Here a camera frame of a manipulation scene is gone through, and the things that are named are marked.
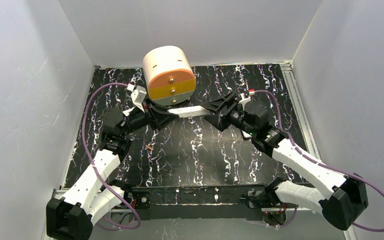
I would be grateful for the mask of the white remote control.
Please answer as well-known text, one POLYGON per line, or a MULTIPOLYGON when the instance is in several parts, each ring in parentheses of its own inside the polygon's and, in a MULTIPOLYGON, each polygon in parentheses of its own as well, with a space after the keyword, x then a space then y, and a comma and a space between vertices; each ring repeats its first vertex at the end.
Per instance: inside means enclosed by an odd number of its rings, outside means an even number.
POLYGON ((206 116, 210 114, 210 112, 207 109, 199 105, 171 108, 171 109, 168 109, 167 112, 178 115, 179 118, 191 118, 191 117, 198 117, 198 116, 206 116))

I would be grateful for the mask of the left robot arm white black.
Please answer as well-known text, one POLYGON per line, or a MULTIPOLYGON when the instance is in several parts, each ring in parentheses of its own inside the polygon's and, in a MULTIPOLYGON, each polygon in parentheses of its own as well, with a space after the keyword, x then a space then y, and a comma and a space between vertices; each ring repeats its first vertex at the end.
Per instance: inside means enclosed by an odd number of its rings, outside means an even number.
POLYGON ((145 100, 129 110, 109 109, 104 117, 100 146, 92 156, 88 144, 83 146, 89 166, 77 182, 61 197, 52 197, 46 205, 46 235, 54 240, 88 240, 99 220, 105 219, 116 229, 138 229, 142 220, 128 200, 131 187, 125 182, 107 181, 118 168, 132 145, 129 135, 149 126, 161 130, 172 121, 186 116, 180 108, 166 108, 145 100), (107 214, 117 205, 124 205, 136 224, 116 223, 107 214))

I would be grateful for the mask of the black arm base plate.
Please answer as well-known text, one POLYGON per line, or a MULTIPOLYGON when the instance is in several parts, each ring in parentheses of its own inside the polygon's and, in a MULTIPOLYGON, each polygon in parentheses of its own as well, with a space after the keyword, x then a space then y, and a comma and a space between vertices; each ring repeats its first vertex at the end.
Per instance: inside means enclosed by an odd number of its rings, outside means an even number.
POLYGON ((124 198, 143 221, 160 219, 245 219, 284 224, 292 203, 263 198, 264 185, 132 187, 124 198))

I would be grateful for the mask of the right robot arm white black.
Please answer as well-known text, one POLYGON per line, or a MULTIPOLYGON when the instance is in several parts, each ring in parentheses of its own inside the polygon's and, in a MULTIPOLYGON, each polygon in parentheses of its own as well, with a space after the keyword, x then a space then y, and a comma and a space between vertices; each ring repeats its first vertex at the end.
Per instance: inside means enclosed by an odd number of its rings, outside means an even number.
POLYGON ((287 165, 312 186, 295 184, 277 177, 264 190, 249 192, 246 199, 253 205, 293 204, 310 209, 335 228, 346 231, 368 207, 364 182, 338 171, 327 169, 291 142, 284 131, 270 124, 264 104, 251 100, 241 104, 239 95, 229 93, 219 99, 201 103, 211 114, 205 116, 219 131, 234 126, 251 136, 250 141, 261 153, 287 165))

